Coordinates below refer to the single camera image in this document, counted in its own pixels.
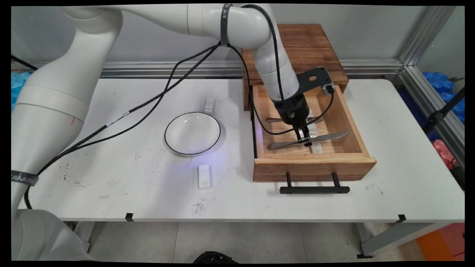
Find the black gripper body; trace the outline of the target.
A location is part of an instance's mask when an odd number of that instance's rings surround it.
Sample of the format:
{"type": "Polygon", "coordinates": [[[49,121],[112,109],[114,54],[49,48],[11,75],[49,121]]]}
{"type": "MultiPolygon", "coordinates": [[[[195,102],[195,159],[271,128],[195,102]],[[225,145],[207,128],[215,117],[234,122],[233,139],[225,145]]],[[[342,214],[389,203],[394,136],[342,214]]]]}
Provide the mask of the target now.
{"type": "Polygon", "coordinates": [[[307,123],[310,108],[304,95],[296,95],[285,101],[274,101],[274,106],[284,123],[294,127],[307,123]]]}

